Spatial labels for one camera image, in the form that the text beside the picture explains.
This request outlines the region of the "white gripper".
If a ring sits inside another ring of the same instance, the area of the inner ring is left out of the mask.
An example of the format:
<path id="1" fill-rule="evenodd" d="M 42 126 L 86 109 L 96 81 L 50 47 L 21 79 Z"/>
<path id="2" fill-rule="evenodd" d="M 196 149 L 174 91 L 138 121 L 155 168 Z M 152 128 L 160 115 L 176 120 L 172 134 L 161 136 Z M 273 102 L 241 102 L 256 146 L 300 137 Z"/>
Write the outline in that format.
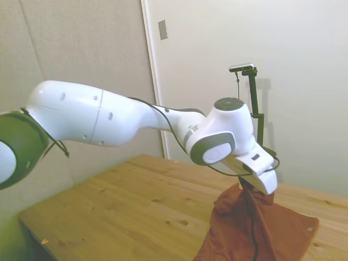
<path id="1" fill-rule="evenodd" d="M 243 189 L 260 191 L 266 195 L 275 192 L 278 186 L 277 174 L 272 165 L 275 162 L 258 143 L 246 154 L 229 155 L 224 164 L 238 175 Z"/>

